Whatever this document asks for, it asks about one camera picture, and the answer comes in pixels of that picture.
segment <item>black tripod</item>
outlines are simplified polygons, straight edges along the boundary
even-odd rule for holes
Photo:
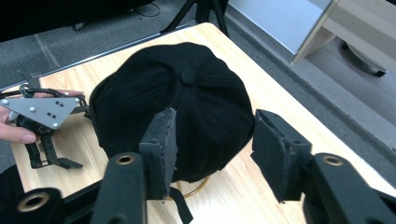
[[[180,24],[181,20],[183,20],[186,14],[190,11],[194,3],[197,3],[197,11],[195,15],[196,22],[202,23],[209,21],[210,10],[213,9],[215,11],[220,30],[228,36],[224,20],[224,12],[227,7],[228,0],[188,0],[171,23],[162,30],[161,33],[174,31]]]

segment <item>light wood tabletop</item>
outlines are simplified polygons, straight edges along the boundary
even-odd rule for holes
[[[42,87],[84,91],[89,100],[94,87],[115,72],[136,51],[155,45],[192,42],[205,45],[244,81],[253,112],[277,113],[313,144],[312,153],[330,152],[349,160],[375,189],[396,195],[395,189],[330,132],[297,100],[254,63],[227,36],[210,23],[185,28],[143,44],[65,69],[40,79]],[[51,165],[30,167],[24,145],[13,144],[13,153],[26,191],[54,187],[70,195],[100,180],[107,157],[98,146],[92,124],[82,114],[70,116],[52,138],[59,157],[82,163],[81,169]],[[279,204],[256,163],[250,158],[251,142],[222,170],[210,176],[203,189],[187,199],[192,223],[305,223],[301,202]],[[182,184],[182,191],[199,183]],[[171,201],[148,202],[149,223],[180,223]]]

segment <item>gray floor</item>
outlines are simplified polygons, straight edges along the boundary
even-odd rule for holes
[[[30,74],[53,69],[157,34],[173,19],[183,0],[157,0],[106,21],[87,22],[79,32],[64,27],[0,43],[0,89]],[[284,48],[231,7],[230,38],[330,130],[396,186],[395,74],[377,78],[361,71],[335,39],[297,64]],[[183,23],[193,20],[190,13]],[[1,143],[0,171],[13,163]]]

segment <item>black strap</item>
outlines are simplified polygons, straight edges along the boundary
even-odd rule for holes
[[[190,223],[193,220],[189,207],[184,200],[183,194],[178,189],[171,188],[169,196],[175,201],[178,215],[183,224]]]

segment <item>cap button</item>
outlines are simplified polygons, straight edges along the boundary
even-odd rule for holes
[[[195,71],[191,70],[190,68],[186,68],[181,71],[180,74],[180,82],[185,86],[193,86],[197,81],[197,76]]]

